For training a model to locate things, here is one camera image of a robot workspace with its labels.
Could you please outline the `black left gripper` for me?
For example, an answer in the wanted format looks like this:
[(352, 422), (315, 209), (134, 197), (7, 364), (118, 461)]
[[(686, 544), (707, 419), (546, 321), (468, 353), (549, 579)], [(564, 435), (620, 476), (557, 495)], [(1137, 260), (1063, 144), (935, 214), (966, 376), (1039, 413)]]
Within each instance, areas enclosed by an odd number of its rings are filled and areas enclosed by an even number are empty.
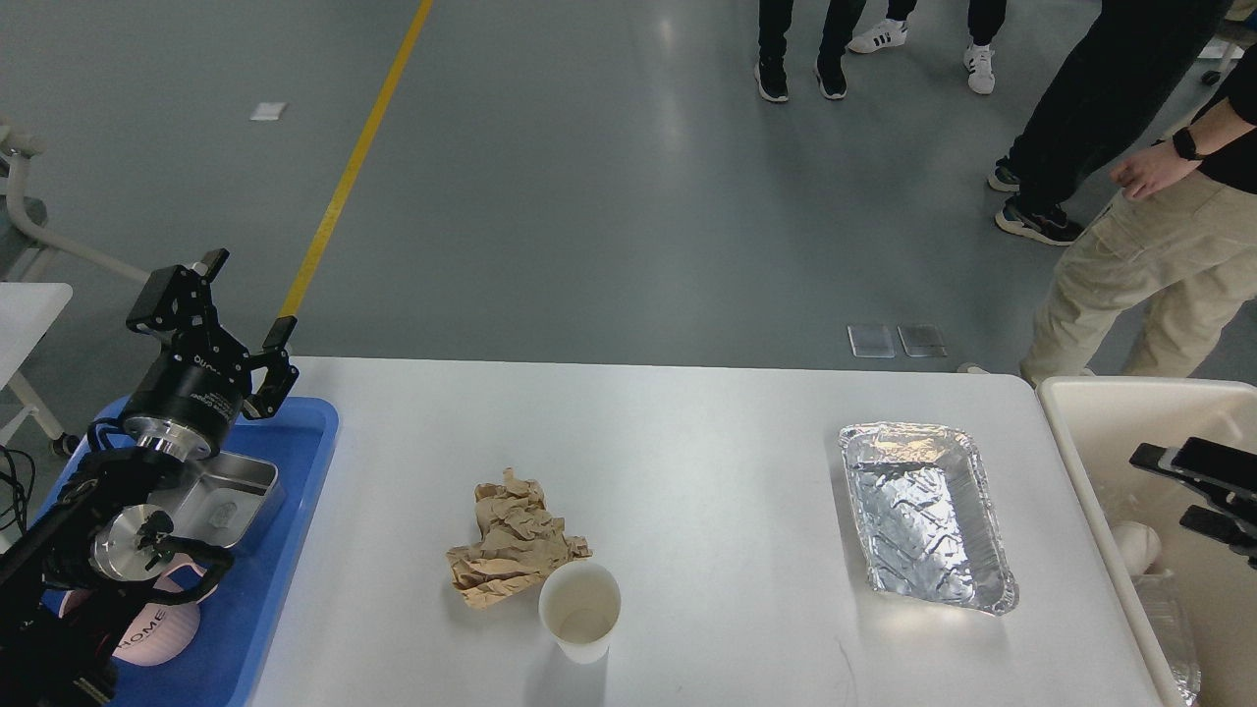
[(274, 416), (300, 377), (288, 351), (295, 316), (275, 320), (256, 353), (219, 322), (210, 286), (228, 258), (217, 247), (192, 265), (152, 272), (126, 320), (157, 338), (165, 357), (126, 403), (121, 426), (141, 448), (181, 462), (219, 455), (240, 413)]

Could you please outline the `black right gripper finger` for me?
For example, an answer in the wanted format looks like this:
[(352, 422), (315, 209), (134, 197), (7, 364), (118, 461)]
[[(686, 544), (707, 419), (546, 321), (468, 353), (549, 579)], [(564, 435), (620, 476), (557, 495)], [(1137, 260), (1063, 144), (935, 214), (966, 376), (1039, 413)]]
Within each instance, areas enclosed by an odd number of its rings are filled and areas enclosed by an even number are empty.
[(1239, 520), (1199, 506), (1190, 506), (1177, 521), (1182, 528), (1229, 546), (1231, 551), (1244, 556), (1247, 565), (1256, 565), (1256, 538), (1253, 531), (1242, 530)]
[(1205, 497), (1254, 502), (1256, 455), (1238, 448), (1189, 437), (1177, 448), (1141, 443), (1128, 462)]

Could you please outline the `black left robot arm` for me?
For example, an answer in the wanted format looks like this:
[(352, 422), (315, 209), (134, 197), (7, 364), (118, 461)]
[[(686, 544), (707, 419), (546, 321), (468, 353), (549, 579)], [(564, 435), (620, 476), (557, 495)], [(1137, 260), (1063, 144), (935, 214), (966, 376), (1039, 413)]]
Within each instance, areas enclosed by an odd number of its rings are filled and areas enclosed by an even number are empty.
[(109, 421), (131, 445), (89, 433), (54, 504), (3, 554), (5, 706), (108, 703), (113, 652), (140, 611), (206, 598), (233, 569), (233, 551), (178, 536), (151, 502), (190, 462), (219, 455), (238, 416), (273, 416), (300, 375), (287, 351), (295, 317), (278, 318), (256, 353), (220, 325), (211, 286), (228, 255), (151, 273), (127, 326), (158, 338), (160, 357)]

